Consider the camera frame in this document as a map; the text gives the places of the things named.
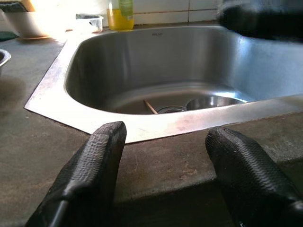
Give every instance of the sink drain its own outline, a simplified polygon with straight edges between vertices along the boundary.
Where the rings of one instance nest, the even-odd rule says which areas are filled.
[[[168,113],[177,113],[177,112],[183,112],[185,111],[185,108],[182,106],[166,106],[158,110],[159,114],[168,114]]]

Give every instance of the wall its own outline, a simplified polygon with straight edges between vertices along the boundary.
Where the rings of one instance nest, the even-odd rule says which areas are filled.
[[[69,10],[98,13],[104,16],[107,26],[107,0],[63,0]],[[216,18],[221,0],[133,0],[135,24],[166,24],[209,21]],[[8,30],[0,16],[0,31]]]

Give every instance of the stainless steel sink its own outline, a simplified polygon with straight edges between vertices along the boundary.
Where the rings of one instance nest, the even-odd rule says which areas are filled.
[[[302,59],[301,44],[219,26],[108,31],[69,40],[26,109],[88,133],[124,121],[127,142],[150,140],[303,111]],[[201,95],[248,103],[183,111]]]

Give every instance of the concrete countertop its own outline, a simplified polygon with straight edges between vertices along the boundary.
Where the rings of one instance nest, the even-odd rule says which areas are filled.
[[[29,218],[62,166],[88,135],[23,108],[59,54],[62,44],[53,39],[15,39],[0,43],[0,47],[12,55],[0,77],[2,226]],[[300,174],[303,172],[302,123],[303,113],[293,113],[229,127],[258,141],[303,192],[303,175]],[[163,202],[155,205],[151,198],[178,189],[183,190],[165,200],[164,205],[169,209],[183,212],[178,206],[196,206],[194,195],[199,195],[200,203],[207,209],[203,213],[200,212],[202,207],[196,207],[199,212],[189,212],[190,217],[202,219],[205,226],[232,226],[222,196],[214,184],[214,169],[204,145],[206,134],[207,130],[197,131],[125,147],[115,194],[115,206],[121,220],[119,226],[145,226],[144,220],[149,219],[156,208],[155,216],[165,213],[165,218],[169,218],[167,210],[159,209]],[[176,198],[184,198],[187,192],[192,196],[192,200],[187,201],[193,203],[176,204]],[[138,201],[135,206],[132,206],[133,201]],[[121,212],[125,210],[121,207],[128,207],[127,212]],[[140,220],[131,221],[134,216],[140,216]],[[173,217],[178,221],[175,226],[184,226],[183,220],[176,218],[175,213]]]

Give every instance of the bowl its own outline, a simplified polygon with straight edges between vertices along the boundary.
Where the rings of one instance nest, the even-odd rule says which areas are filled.
[[[2,12],[2,15],[12,32],[22,38],[56,36],[66,30],[61,11]]]
[[[0,76],[2,73],[2,67],[10,60],[10,53],[0,49]]]
[[[226,105],[234,105],[244,103],[241,100],[222,97],[222,96],[201,96],[193,99],[186,105],[186,110],[199,110],[213,107],[220,107]]]

